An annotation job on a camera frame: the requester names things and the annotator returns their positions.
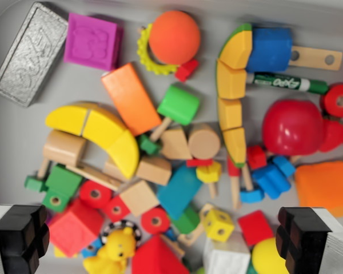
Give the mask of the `gripper white left finger with black pad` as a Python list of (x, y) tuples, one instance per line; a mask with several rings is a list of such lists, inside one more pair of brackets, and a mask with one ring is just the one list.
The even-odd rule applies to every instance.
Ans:
[(35, 273), (49, 246), (44, 205), (0, 204), (0, 273)]

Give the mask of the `gripper white right finger with black pad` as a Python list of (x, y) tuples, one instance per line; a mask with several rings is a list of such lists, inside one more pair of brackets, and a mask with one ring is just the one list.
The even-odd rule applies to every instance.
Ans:
[(343, 273), (343, 225), (322, 207), (281, 207), (278, 254), (289, 273)]

